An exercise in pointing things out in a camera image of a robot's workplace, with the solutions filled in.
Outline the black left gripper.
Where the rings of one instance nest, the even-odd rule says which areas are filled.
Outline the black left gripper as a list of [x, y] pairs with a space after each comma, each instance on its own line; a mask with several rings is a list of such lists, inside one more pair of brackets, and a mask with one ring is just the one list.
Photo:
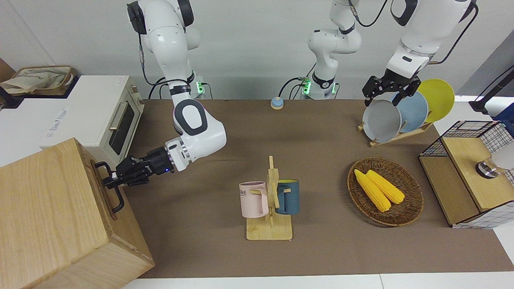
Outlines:
[[398, 90], [396, 94], [396, 106], [404, 98], [413, 96], [421, 81], [418, 76], [404, 77], [390, 69], [384, 71], [382, 77], [373, 75], [370, 77], [362, 88], [365, 97], [365, 106], [368, 107], [373, 99], [377, 96], [378, 90]]

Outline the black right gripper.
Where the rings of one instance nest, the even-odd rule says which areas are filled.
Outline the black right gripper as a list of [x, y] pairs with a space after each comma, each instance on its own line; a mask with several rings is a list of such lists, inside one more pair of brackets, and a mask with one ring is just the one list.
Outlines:
[[121, 185], [143, 185], [149, 183], [152, 175], [174, 173], [174, 166], [164, 147], [158, 147], [147, 152], [143, 157], [125, 157], [117, 165], [117, 174], [112, 173], [104, 179], [104, 186], [114, 189]]

